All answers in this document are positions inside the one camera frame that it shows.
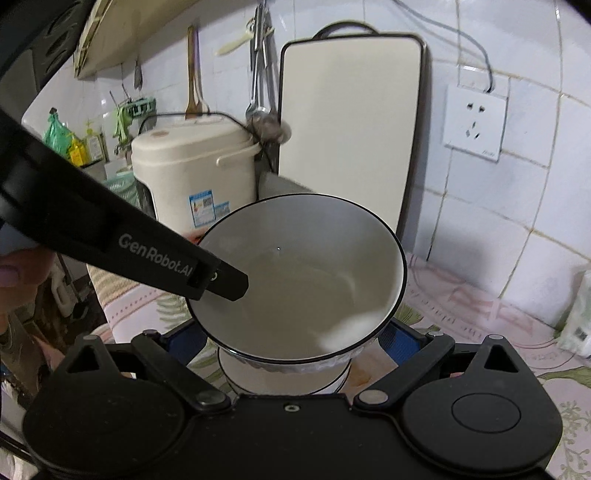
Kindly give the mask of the person's hand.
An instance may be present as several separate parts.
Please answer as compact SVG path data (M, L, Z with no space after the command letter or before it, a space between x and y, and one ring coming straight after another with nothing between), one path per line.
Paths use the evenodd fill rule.
M35 300L38 287L48 278L55 254L36 247L1 257L1 334L8 330L9 314Z

